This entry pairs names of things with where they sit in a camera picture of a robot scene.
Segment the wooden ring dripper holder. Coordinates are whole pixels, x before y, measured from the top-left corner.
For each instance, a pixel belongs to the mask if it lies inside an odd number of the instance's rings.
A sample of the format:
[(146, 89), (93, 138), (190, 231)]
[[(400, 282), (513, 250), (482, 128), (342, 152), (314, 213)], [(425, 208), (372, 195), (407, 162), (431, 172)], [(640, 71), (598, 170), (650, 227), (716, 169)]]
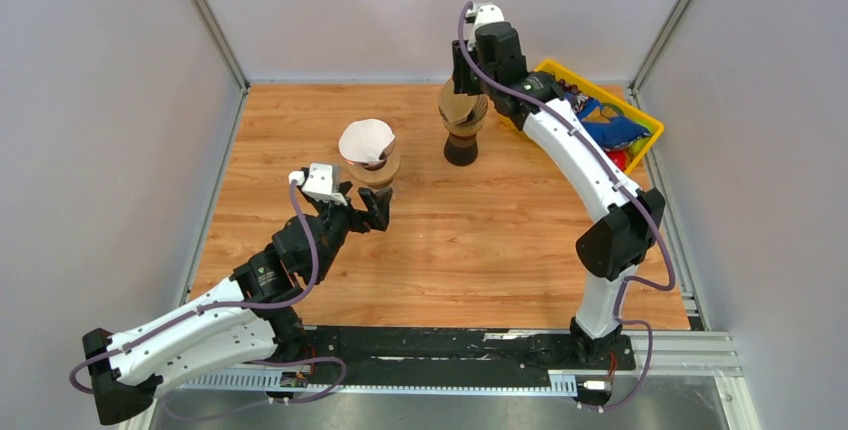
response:
[(347, 168), (351, 176), (359, 183), (371, 189), (382, 189), (389, 187), (400, 168), (400, 154), (393, 153), (385, 161), (376, 165), (363, 163), (349, 163)]

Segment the clear plastic cone dripper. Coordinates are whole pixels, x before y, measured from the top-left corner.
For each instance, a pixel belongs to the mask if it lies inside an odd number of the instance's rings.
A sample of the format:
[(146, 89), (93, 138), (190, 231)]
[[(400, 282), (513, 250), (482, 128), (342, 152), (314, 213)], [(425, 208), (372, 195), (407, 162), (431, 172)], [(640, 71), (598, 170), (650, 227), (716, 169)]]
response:
[(395, 147), (395, 139), (384, 142), (360, 140), (341, 144), (339, 151), (344, 159), (354, 167), (374, 171), (388, 163)]

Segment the brown paper coffee filter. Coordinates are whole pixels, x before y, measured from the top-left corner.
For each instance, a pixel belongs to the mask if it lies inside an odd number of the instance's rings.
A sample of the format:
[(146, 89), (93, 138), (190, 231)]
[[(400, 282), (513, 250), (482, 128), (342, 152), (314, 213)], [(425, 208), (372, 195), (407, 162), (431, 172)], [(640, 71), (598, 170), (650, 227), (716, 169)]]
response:
[(482, 118), (488, 108), (488, 100), (482, 94), (456, 93), (452, 78), (441, 87), (437, 104), (442, 120), (447, 125), (469, 125)]

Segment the white paper coffee filter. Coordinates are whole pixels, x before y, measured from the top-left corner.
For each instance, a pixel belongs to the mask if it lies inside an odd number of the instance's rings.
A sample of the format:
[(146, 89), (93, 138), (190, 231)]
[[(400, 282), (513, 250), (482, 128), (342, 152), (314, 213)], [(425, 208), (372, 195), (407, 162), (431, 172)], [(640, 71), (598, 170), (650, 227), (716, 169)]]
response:
[(391, 127), (379, 119), (365, 119), (354, 121), (347, 126), (338, 141), (338, 148), (347, 142), (365, 141), (391, 141), (396, 136)]

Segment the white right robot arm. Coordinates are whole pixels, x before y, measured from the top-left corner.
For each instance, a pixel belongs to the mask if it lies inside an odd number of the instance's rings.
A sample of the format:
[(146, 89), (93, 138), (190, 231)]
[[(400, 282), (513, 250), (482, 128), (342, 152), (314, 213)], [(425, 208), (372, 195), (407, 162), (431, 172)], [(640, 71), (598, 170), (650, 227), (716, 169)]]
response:
[(626, 286), (657, 240), (665, 198), (642, 190), (609, 159), (575, 114), (575, 96), (554, 75), (529, 71), (510, 23), (478, 25), (471, 39), (465, 26), (459, 21), (452, 43), (455, 93), (486, 95), (555, 163), (592, 221), (575, 243), (588, 275), (570, 343), (577, 363), (596, 367), (621, 333)]

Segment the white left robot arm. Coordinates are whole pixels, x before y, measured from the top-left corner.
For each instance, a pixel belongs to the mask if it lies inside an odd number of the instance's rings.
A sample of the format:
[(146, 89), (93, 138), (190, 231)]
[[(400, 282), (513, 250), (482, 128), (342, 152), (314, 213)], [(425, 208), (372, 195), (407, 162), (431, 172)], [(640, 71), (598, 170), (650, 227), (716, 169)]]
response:
[(309, 197), (270, 242), (200, 297), (133, 329), (94, 329), (82, 338), (93, 396), (103, 425), (130, 420), (196, 377), (240, 363), (292, 364), (309, 356), (293, 306), (319, 285), (349, 233), (385, 231), (393, 190), (358, 191), (364, 209)]

